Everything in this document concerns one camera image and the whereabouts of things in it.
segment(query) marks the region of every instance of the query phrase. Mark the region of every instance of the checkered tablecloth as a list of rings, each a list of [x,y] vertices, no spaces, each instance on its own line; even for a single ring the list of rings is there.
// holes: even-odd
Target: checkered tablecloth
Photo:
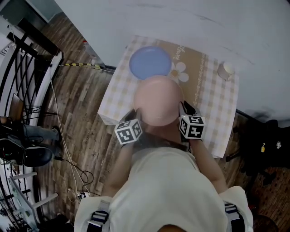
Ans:
[[[129,69],[131,55],[141,47],[152,46],[156,39],[135,36],[128,45],[101,102],[98,114],[107,125],[118,124],[133,108],[133,98],[140,80]],[[223,157],[235,117],[238,82],[235,74],[229,81],[218,76],[217,59],[204,56],[203,81],[197,101],[206,119],[204,143],[213,156]]]

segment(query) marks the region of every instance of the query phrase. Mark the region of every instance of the blue plate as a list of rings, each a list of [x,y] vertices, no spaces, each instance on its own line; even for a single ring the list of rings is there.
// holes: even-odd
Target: blue plate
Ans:
[[[143,47],[131,56],[129,67],[141,80],[155,75],[167,76],[171,70],[171,59],[162,48]]]

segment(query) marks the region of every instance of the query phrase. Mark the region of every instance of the pink bowl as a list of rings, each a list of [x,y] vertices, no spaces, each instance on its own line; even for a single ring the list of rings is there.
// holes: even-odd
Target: pink bowl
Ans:
[[[134,108],[141,110],[142,121],[151,126],[165,126],[179,116],[179,102],[184,97],[177,83],[166,76],[142,81],[134,97]]]

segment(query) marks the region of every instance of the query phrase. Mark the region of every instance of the small cup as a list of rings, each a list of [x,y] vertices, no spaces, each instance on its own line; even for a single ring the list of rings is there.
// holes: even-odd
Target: small cup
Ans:
[[[220,63],[217,69],[218,75],[225,81],[231,80],[232,75],[235,73],[235,69],[229,62]]]

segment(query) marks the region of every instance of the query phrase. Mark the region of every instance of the white flower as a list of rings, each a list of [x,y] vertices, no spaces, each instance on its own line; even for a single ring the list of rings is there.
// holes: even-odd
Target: white flower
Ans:
[[[183,72],[185,69],[186,66],[183,62],[178,62],[176,66],[172,63],[171,71],[168,76],[176,83],[179,81],[187,82],[189,80],[189,76],[187,73]]]

